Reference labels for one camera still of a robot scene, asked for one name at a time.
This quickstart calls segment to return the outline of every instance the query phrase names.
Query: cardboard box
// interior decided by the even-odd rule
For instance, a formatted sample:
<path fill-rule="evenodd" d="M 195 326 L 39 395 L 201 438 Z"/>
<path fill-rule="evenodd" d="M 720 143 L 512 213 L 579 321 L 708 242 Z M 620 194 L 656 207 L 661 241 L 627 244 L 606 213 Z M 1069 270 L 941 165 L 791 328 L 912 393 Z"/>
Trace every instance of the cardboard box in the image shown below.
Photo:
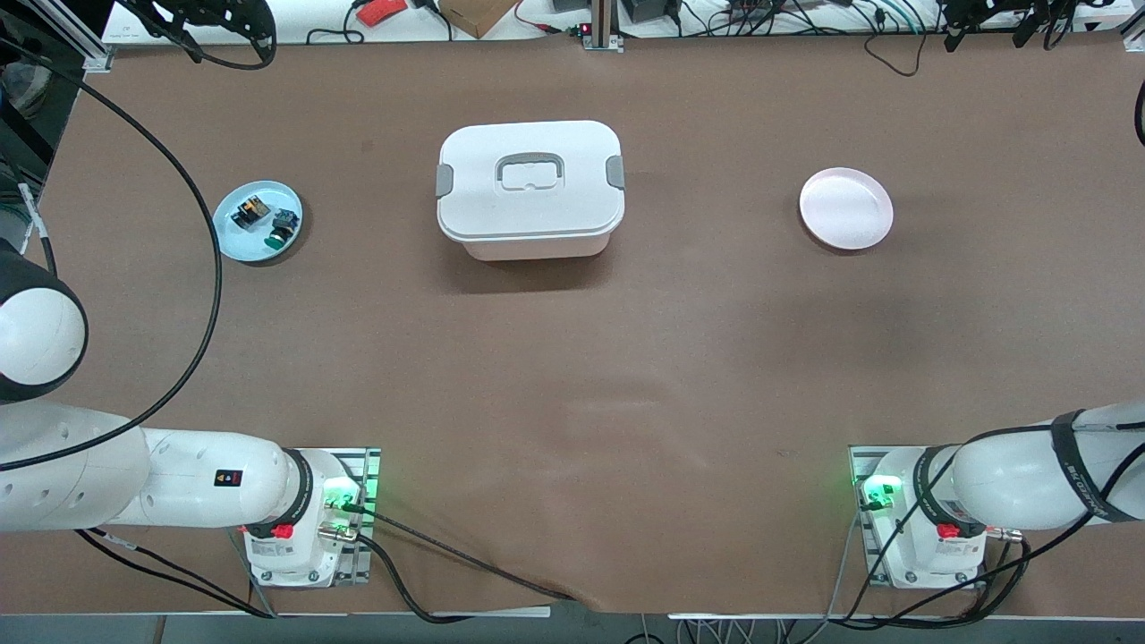
<path fill-rule="evenodd" d="M 481 38 L 516 5 L 516 0 L 441 0 L 441 15 L 457 29 Z"/>

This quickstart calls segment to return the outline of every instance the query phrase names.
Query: small display label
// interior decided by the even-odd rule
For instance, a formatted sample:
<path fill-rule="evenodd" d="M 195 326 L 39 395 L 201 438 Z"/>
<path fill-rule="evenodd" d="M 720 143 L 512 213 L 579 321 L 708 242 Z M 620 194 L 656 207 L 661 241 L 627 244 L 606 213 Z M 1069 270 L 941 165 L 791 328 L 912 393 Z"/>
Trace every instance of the small display label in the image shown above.
<path fill-rule="evenodd" d="M 243 485 L 243 470 L 215 470 L 215 487 L 238 487 Z"/>

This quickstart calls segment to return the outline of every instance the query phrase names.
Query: white plastic container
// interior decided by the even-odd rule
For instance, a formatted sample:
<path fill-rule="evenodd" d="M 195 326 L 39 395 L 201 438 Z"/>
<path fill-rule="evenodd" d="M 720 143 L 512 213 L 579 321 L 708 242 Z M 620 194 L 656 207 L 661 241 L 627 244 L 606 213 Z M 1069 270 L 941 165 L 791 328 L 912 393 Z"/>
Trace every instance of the white plastic container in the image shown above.
<path fill-rule="evenodd" d="M 436 193 L 442 233 L 476 259 L 593 256 L 624 218 L 621 142 L 593 120 L 463 127 Z"/>

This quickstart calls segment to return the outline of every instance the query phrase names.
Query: red wire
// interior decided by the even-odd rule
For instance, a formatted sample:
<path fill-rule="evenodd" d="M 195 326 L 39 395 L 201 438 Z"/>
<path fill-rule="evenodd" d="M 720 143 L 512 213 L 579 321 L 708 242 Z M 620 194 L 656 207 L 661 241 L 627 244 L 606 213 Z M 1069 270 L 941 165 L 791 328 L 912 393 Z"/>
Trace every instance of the red wire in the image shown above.
<path fill-rule="evenodd" d="M 532 26 L 539 29 L 540 31 L 545 31 L 545 28 L 548 26 L 548 25 L 546 25 L 546 24 L 538 24 L 538 23 L 535 23 L 532 21 L 527 21 L 527 19 L 524 19 L 524 18 L 521 17 L 521 14 L 518 13 L 518 9 L 521 8 L 521 2 L 524 2 L 524 0 L 516 0 L 516 5 L 513 5 L 513 17 L 515 17 L 516 19 L 523 22 L 524 24 L 531 24 Z"/>

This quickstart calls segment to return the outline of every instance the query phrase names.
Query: white plate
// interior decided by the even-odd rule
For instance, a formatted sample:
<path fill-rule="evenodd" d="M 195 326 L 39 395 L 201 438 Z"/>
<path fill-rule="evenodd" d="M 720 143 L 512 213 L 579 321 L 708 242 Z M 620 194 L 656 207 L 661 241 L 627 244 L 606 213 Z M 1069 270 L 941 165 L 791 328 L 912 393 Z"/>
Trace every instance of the white plate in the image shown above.
<path fill-rule="evenodd" d="M 259 197 L 262 203 L 270 207 L 270 214 L 255 221 L 250 228 L 243 229 L 231 220 L 230 215 L 238 211 L 238 206 L 251 197 Z M 274 230 L 275 212 L 279 209 L 294 211 L 298 214 L 298 230 L 286 245 L 275 250 L 267 245 L 266 238 Z M 275 256 L 286 252 L 286 249 L 294 244 L 302 234 L 302 202 L 283 183 L 277 181 L 254 181 L 246 186 L 239 186 L 223 197 L 215 209 L 212 221 L 215 233 L 219 234 L 219 249 L 222 254 L 237 259 L 238 261 L 266 261 Z"/>
<path fill-rule="evenodd" d="M 824 244 L 847 251 L 869 249 L 891 231 L 891 196 L 870 175 L 831 167 L 812 175 L 799 194 L 804 223 Z"/>

